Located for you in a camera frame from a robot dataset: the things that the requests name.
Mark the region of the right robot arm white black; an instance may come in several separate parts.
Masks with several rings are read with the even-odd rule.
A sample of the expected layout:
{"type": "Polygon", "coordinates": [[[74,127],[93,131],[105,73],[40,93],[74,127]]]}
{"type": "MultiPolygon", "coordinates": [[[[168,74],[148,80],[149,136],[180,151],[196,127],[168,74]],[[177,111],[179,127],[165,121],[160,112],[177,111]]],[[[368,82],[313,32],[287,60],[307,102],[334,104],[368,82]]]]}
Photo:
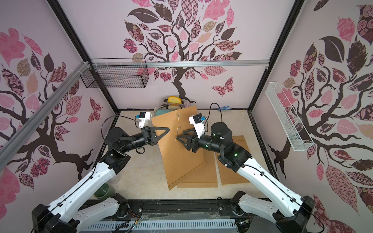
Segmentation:
{"type": "Polygon", "coordinates": [[[233,141],[232,131],[224,122],[214,123],[211,135],[199,136],[196,130],[185,130],[177,137],[187,150],[205,149],[217,153],[228,169],[254,184],[269,200],[251,197],[238,191],[231,199],[231,210],[237,216],[253,214],[276,225],[282,233],[305,233],[315,201],[300,196],[268,173],[242,146],[233,141]]]}

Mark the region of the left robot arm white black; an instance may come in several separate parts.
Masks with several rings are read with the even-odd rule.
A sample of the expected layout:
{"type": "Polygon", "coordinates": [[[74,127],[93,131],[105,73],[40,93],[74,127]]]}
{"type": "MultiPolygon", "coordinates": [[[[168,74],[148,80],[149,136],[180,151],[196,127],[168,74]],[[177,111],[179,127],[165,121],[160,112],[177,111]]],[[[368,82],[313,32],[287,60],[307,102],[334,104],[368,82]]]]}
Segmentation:
{"type": "Polygon", "coordinates": [[[86,227],[114,215],[127,212],[127,199],[114,194],[105,201],[82,209],[82,205],[107,181],[118,175],[130,160],[127,152],[145,145],[154,146],[170,131],[167,127],[145,126],[129,136],[123,129],[110,129],[105,144],[108,152],[91,172],[64,195],[49,205],[39,204],[32,211],[33,233],[79,233],[86,227]]]}

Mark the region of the brown file bag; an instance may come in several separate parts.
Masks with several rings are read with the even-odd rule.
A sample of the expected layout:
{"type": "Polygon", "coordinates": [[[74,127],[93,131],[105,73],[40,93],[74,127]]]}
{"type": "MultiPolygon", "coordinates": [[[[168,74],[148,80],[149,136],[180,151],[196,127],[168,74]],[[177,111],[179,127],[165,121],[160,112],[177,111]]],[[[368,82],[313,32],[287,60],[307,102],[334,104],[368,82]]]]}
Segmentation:
{"type": "Polygon", "coordinates": [[[187,151],[176,139],[184,130],[194,128],[188,118],[195,114],[197,114],[197,107],[192,106],[152,118],[154,127],[170,129],[169,133],[158,142],[169,190],[178,186],[189,173],[205,162],[202,151],[196,153],[187,151]]]}
{"type": "Polygon", "coordinates": [[[215,153],[204,150],[204,159],[205,162],[193,170],[186,179],[177,186],[178,188],[218,187],[215,153]]]}
{"type": "MultiPolygon", "coordinates": [[[[244,136],[233,136],[233,142],[235,142],[239,146],[242,146],[247,151],[250,151],[244,136]]],[[[217,163],[219,168],[221,184],[228,185],[249,183],[249,181],[246,178],[242,177],[238,173],[233,172],[231,169],[223,165],[219,160],[217,160],[217,163]]]]}

